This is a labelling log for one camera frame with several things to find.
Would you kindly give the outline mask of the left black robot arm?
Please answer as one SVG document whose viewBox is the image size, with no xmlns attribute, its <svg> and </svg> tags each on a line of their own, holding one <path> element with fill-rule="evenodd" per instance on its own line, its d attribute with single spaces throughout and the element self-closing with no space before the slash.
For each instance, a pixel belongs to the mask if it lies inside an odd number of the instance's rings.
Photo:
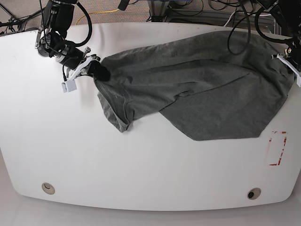
<svg viewBox="0 0 301 226">
<path fill-rule="evenodd" d="M 294 69 L 301 71 L 301 2 L 299 0 L 259 0 L 261 8 L 256 12 L 254 25 L 258 34 L 267 41 L 288 46 L 284 59 L 287 60 Z M 274 39 L 261 32 L 258 20 L 265 10 L 267 10 L 276 20 L 282 29 L 292 34 L 289 39 Z"/>
</svg>

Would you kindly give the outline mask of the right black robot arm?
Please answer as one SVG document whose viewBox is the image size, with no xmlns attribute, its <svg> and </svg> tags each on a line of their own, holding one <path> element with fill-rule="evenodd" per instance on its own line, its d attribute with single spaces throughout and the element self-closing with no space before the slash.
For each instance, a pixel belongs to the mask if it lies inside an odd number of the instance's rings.
<svg viewBox="0 0 301 226">
<path fill-rule="evenodd" d="M 87 37 L 79 43 L 67 40 L 67 32 L 73 20 L 75 6 L 84 13 L 88 22 Z M 88 76 L 98 81 L 109 81 L 111 74 L 100 63 L 100 57 L 88 56 L 90 48 L 81 51 L 92 37 L 92 21 L 78 0 L 50 0 L 45 8 L 41 8 L 41 25 L 37 34 L 35 48 L 42 57 L 55 57 L 62 65 L 63 80 L 70 79 L 69 72 L 79 69 L 75 77 Z"/>
</svg>

